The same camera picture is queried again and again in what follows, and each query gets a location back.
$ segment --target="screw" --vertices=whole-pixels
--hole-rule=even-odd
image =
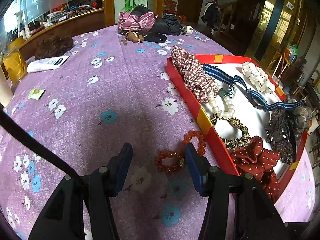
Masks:
[[[99,168],[99,172],[100,173],[105,173],[107,171],[108,171],[108,168],[106,166],[102,166],[102,167]]]
[[[213,173],[216,173],[216,172],[219,171],[219,168],[218,168],[217,166],[211,166],[211,167],[209,168],[209,171],[211,171],[211,172],[213,172]]]
[[[250,172],[247,172],[244,176],[245,176],[247,179],[253,179],[253,175],[252,175]]]

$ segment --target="white flower print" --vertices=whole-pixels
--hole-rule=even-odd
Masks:
[[[14,114],[14,112],[17,110],[17,108],[16,107],[14,107],[13,109],[12,109],[12,111],[11,111],[11,114]]]
[[[97,78],[96,76],[93,76],[92,78],[88,79],[88,83],[89,84],[95,84],[95,82],[97,82],[99,80],[99,78]]]
[[[7,212],[7,215],[12,217],[12,214],[11,214],[10,209],[9,209],[8,207],[6,207],[6,209],[5,209],[5,210],[6,210],[6,212]]]
[[[311,197],[308,199],[308,204],[307,204],[307,208],[310,209],[312,206],[312,199]]]
[[[21,174],[21,184],[24,190],[29,189],[29,175],[25,171]]]
[[[24,196],[24,204],[26,206],[26,209],[30,209],[30,199],[27,196]]]
[[[84,230],[85,240],[92,240],[92,233],[88,230]]]
[[[101,58],[97,57],[97,58],[94,58],[93,61],[91,61],[91,64],[97,64],[101,61]]]
[[[57,118],[57,120],[63,115],[64,111],[66,110],[66,108],[64,107],[64,105],[58,105],[54,116],[55,118]]]
[[[23,165],[25,168],[27,168],[29,166],[29,156],[25,155],[23,158]]]
[[[34,156],[35,156],[35,161],[36,162],[39,162],[39,160],[41,159],[41,157],[38,155],[38,154],[34,154]]]
[[[168,74],[167,74],[167,73],[163,73],[163,72],[160,73],[160,77],[163,78],[163,79],[165,79],[165,80],[169,80],[169,79],[170,79],[170,77],[168,76]]]
[[[56,108],[58,103],[59,103],[59,100],[57,98],[52,99],[48,106],[49,110],[51,111],[54,108]]]
[[[157,50],[157,52],[159,53],[159,54],[161,54],[161,55],[163,55],[163,56],[165,56],[165,55],[167,55],[168,53],[166,52],[166,51],[164,51],[164,50]]]
[[[17,214],[14,214],[14,220],[18,223],[18,225],[20,224],[20,220],[19,220]]]
[[[21,167],[22,167],[21,158],[20,158],[20,156],[16,156],[16,160],[13,162],[13,169],[16,172],[19,172],[21,170]]]
[[[96,65],[94,65],[93,68],[100,68],[102,66],[102,62],[97,63]]]
[[[145,167],[138,167],[130,179],[132,189],[143,193],[151,182],[151,173]]]
[[[113,61],[115,59],[115,57],[108,57],[107,58],[107,61],[109,62],[109,61]]]
[[[178,104],[172,98],[166,98],[162,102],[163,110],[168,111],[171,115],[174,115],[179,111]]]
[[[184,100],[181,101],[180,105],[182,105],[185,109],[188,109],[188,106]]]
[[[172,95],[180,95],[177,88],[172,83],[169,83],[168,91],[170,91]]]
[[[9,222],[10,226],[11,226],[13,229],[16,228],[16,224],[14,223],[12,217],[9,217],[9,216],[8,216],[8,222]]]

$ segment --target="table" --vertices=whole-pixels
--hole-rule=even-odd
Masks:
[[[124,189],[111,199],[120,238],[197,239],[207,198],[194,190],[188,169],[166,175],[154,164],[158,151],[179,150],[183,136],[199,130],[165,65],[174,45],[193,54],[230,52],[197,31],[190,37],[168,36],[166,44],[124,46],[121,38],[116,26],[74,37],[76,45],[66,53],[70,58],[57,70],[27,74],[5,110],[80,175],[107,164],[130,142],[134,155]],[[46,89],[39,101],[27,98],[33,88]],[[2,129],[0,154],[1,208],[27,239],[64,173]],[[216,164],[210,149],[205,156]],[[276,203],[284,221],[308,220],[314,205],[315,184],[305,151],[301,159]],[[229,203],[227,239],[233,233],[231,196]],[[86,212],[84,225],[89,240]]]

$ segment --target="red box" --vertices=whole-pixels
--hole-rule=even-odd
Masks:
[[[250,61],[258,66],[251,58],[249,57],[240,57],[240,56],[230,56],[230,55],[194,55],[201,64],[213,64],[213,63],[244,63],[246,61]],[[178,89],[180,95],[182,96],[183,100],[186,102],[190,112],[192,113],[193,117],[196,119],[197,124],[199,125],[201,131],[203,132],[207,143],[209,144],[215,159],[218,162],[219,167],[226,173],[232,175],[239,175],[233,161],[228,153],[227,148],[222,143],[219,135],[217,134],[216,130],[212,126],[212,123],[207,116],[204,109],[201,107],[201,104],[195,98],[193,93],[184,85],[183,78],[177,71],[177,69],[172,65],[172,59],[168,58],[167,60],[167,67],[166,72],[169,75],[170,79]],[[276,94],[280,98],[280,100],[285,99],[285,94],[281,90],[281,88],[274,82],[273,79],[269,77],[270,81],[276,86]],[[301,141],[297,148],[297,160],[291,166],[288,167],[284,175],[279,180],[279,192],[275,196],[276,200],[280,197],[282,192],[285,190],[286,186],[288,185],[291,177],[295,169],[298,166],[299,160],[301,158],[303,149],[305,147],[305,143],[307,140],[307,133],[303,133],[301,137]]]

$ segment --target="blue flower print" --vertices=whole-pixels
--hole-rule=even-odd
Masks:
[[[104,111],[101,114],[101,121],[103,123],[114,123],[117,120],[118,116],[115,111],[113,110],[108,110]]]
[[[34,175],[36,170],[35,163],[33,161],[29,162],[29,174]]]
[[[20,239],[22,239],[22,240],[24,239],[20,232],[17,232],[17,235],[20,237]]]
[[[32,138],[35,136],[34,132],[31,130],[27,131],[27,134],[30,135]]]
[[[24,107],[24,103],[21,103],[19,106],[18,106],[18,110],[20,110],[21,108]]]
[[[167,205],[166,209],[161,212],[162,223],[166,227],[173,226],[179,222],[182,213],[178,206]]]
[[[100,52],[100,53],[98,53],[98,57],[103,57],[106,54],[107,54],[106,52]]]
[[[34,193],[39,193],[41,189],[41,178],[40,175],[36,175],[31,180],[31,186]]]
[[[169,178],[169,182],[166,185],[166,191],[170,198],[177,198],[181,201],[186,195],[187,190],[188,184],[185,179]]]
[[[145,49],[137,49],[136,52],[137,53],[144,53],[146,50]]]

